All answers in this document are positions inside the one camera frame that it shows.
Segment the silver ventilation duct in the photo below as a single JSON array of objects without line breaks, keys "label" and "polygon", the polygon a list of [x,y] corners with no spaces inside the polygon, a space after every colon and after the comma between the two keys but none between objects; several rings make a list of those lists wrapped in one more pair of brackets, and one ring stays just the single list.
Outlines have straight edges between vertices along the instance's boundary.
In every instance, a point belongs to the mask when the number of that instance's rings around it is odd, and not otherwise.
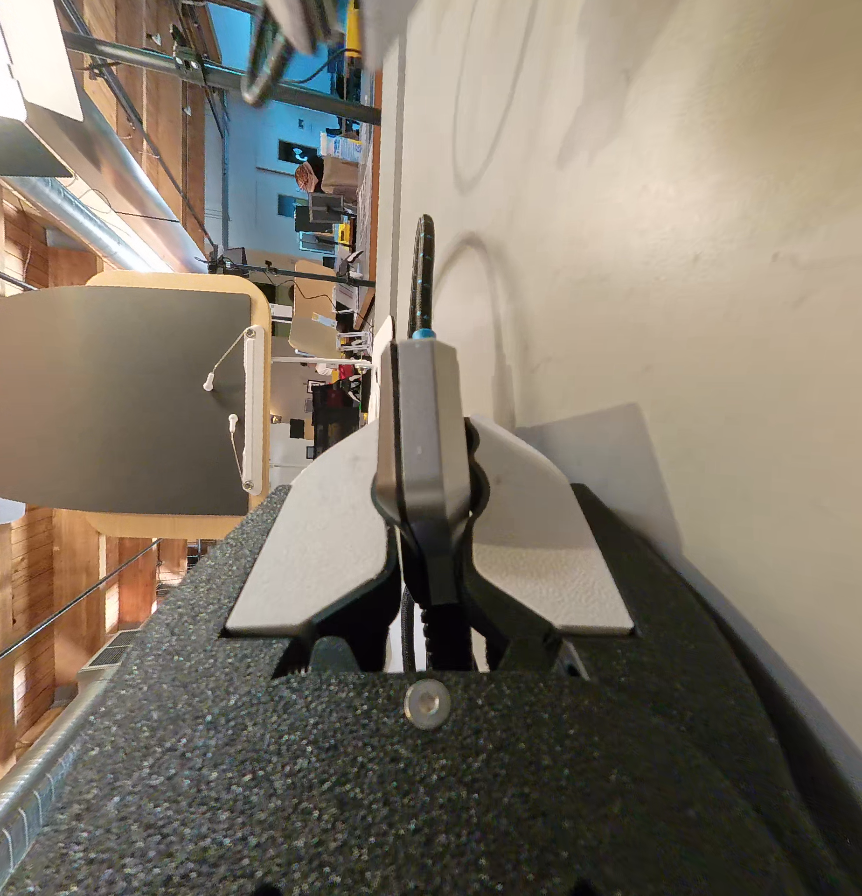
[{"label": "silver ventilation duct", "polygon": [[116,270],[206,273],[206,258],[86,94],[77,120],[26,102],[28,130],[66,175],[6,176],[15,196]]}]

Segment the black switch hub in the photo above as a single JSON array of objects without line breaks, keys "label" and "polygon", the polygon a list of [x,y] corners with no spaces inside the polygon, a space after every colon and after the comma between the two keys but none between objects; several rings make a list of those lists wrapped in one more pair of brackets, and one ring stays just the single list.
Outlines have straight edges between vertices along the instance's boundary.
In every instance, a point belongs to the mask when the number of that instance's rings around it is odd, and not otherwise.
[{"label": "black switch hub", "polygon": [[373,498],[424,607],[459,603],[457,561],[471,503],[468,436],[456,350],[427,338],[382,352]]}]

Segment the silver duct with vent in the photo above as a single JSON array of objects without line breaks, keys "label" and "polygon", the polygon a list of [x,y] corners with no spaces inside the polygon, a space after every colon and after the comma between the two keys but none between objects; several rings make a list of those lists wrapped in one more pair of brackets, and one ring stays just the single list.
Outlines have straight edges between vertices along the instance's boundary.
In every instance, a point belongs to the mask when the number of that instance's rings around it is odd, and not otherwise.
[{"label": "silver duct with vent", "polygon": [[83,726],[140,633],[141,628],[118,632],[83,666],[74,698],[0,780],[0,891],[47,824],[76,759]]}]

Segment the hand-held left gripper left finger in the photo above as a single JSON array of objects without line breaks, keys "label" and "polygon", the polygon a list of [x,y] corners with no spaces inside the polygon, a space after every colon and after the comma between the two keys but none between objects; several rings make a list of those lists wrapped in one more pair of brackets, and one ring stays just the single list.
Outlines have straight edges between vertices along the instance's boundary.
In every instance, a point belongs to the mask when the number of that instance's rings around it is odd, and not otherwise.
[{"label": "hand-held left gripper left finger", "polygon": [[294,479],[225,622],[229,634],[305,635],[398,579],[395,539],[372,493],[378,442],[373,421]]}]

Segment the black wood-framed panel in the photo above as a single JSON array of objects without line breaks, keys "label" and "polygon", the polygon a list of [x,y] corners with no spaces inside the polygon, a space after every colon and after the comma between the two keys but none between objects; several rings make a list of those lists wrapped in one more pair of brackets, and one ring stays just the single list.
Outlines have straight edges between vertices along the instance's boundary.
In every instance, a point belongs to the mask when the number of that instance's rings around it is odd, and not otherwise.
[{"label": "black wood-framed panel", "polygon": [[221,539],[271,491],[271,313],[238,276],[0,297],[0,498],[105,535]]}]

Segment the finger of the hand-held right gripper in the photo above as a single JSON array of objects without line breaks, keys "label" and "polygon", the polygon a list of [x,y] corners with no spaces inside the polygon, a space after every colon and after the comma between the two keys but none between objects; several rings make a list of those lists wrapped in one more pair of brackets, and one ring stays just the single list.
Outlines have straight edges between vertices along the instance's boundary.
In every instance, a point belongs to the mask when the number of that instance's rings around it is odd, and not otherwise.
[{"label": "finger of the hand-held right gripper", "polygon": [[241,94],[248,106],[264,106],[281,90],[306,89],[314,79],[287,77],[297,56],[329,50],[326,62],[343,59],[348,51],[340,28],[338,4],[326,1],[262,2],[251,30]]},{"label": "finger of the hand-held right gripper", "polygon": [[406,33],[408,19],[418,1],[357,1],[360,55],[366,71],[382,69],[384,57]]}]

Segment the studio light panel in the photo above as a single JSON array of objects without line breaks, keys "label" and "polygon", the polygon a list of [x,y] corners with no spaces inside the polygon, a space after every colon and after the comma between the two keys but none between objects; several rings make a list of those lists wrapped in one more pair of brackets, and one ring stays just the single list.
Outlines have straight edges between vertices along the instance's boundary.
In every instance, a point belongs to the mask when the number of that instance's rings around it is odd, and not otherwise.
[{"label": "studio light panel", "polygon": [[68,177],[35,126],[82,120],[54,2],[0,1],[0,177]]}]

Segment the small wooden panel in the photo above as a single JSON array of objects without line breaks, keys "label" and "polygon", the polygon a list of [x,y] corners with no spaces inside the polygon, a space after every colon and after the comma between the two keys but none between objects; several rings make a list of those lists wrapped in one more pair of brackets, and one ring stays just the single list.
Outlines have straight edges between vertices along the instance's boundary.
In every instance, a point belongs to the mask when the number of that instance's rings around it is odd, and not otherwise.
[{"label": "small wooden panel", "polygon": [[308,274],[329,273],[323,265],[310,261],[295,264],[293,314],[289,342],[300,353],[325,359],[339,359],[337,313],[334,285]]}]

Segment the dark steel ceiling beam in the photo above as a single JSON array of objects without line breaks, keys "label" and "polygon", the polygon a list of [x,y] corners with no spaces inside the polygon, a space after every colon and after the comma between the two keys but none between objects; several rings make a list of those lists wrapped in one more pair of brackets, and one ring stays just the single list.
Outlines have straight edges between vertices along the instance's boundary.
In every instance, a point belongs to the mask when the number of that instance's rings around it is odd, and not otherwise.
[{"label": "dark steel ceiling beam", "polygon": [[[173,75],[181,81],[197,86],[243,95],[246,73],[208,61],[188,48],[182,48],[175,55],[166,55],[155,50],[130,47],[68,30],[62,32],[62,37],[68,50],[91,56],[99,61],[131,65],[147,72]],[[381,110],[378,108],[347,102],[330,94],[293,84],[272,85],[267,101],[319,111],[370,126],[381,124]]]}]

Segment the brown paper bag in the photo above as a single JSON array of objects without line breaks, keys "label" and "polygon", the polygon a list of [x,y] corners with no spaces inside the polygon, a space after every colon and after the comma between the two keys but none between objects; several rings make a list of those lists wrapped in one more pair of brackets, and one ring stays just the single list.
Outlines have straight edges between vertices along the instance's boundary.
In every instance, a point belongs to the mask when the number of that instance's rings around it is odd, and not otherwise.
[{"label": "brown paper bag", "polygon": [[321,189],[330,196],[341,196],[346,202],[358,201],[359,165],[334,156],[320,157],[323,165]]}]

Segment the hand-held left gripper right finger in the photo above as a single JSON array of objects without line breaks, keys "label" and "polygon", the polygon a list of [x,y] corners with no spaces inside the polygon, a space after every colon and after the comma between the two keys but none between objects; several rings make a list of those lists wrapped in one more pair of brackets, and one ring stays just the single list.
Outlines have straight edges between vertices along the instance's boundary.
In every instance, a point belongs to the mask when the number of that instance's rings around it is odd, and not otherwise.
[{"label": "hand-held left gripper right finger", "polygon": [[476,571],[559,633],[631,633],[625,601],[567,477],[493,420],[469,420],[487,483],[472,527]]}]

